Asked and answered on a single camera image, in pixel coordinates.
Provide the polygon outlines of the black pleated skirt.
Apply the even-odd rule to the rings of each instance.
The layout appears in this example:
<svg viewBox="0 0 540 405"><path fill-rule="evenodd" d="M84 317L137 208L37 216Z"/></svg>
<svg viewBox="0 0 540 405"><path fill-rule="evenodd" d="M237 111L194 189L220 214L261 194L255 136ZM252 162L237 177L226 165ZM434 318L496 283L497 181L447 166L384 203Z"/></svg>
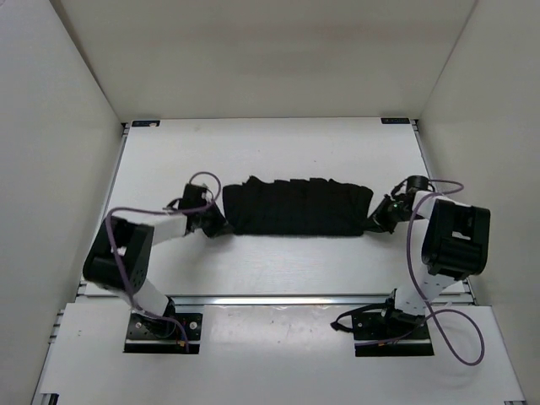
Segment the black pleated skirt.
<svg viewBox="0 0 540 405"><path fill-rule="evenodd" d="M364 233L373 191L333 179L255 176L223 188L224 216L237 235L336 236Z"/></svg>

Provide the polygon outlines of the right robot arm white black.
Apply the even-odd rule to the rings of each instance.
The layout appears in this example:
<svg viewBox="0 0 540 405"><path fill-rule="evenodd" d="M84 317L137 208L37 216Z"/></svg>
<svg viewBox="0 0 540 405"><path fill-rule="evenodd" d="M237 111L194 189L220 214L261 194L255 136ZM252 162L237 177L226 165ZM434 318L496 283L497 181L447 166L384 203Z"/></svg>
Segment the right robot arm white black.
<svg viewBox="0 0 540 405"><path fill-rule="evenodd" d="M423 267L410 271L410 283L394 289L378 317L382 334L397 338L425 318L427 306L446 288L486 266L489 250L490 211L464 205L429 191L386 195L368 217L365 229L392 233L407 223L407 264L413 263L412 224L428 221L420 250Z"/></svg>

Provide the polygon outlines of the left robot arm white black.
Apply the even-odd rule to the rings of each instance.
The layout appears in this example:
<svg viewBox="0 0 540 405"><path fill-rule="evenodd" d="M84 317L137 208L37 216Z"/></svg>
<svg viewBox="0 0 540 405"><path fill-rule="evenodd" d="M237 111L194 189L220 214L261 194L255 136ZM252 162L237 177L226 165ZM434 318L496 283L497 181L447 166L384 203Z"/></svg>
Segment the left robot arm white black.
<svg viewBox="0 0 540 405"><path fill-rule="evenodd" d="M125 300L156 335L166 336L178 322L171 298L149 280L151 251L197 230L208 238L232 232L219 207L210 202L186 208L176 199L159 211L113 208L105 215L89 249L83 276Z"/></svg>

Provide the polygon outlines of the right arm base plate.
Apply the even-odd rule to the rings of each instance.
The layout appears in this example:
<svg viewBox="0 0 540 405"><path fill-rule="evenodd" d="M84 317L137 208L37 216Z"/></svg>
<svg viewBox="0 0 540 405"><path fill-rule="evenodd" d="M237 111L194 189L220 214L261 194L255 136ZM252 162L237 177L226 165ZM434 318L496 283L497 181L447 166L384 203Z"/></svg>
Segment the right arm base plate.
<svg viewBox="0 0 540 405"><path fill-rule="evenodd" d="M429 328L390 326L381 309L358 308L339 315L330 326L351 333L356 358L430 357L435 355Z"/></svg>

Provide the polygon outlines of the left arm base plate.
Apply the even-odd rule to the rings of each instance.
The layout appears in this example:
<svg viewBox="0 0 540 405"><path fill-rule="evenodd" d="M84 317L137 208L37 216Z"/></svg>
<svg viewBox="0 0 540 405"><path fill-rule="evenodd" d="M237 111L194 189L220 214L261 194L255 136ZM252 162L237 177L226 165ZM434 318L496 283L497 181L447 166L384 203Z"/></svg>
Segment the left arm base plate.
<svg viewBox="0 0 540 405"><path fill-rule="evenodd" d="M203 313L176 312L188 343L174 322L155 321L132 312L127 324L123 352L126 354L199 354Z"/></svg>

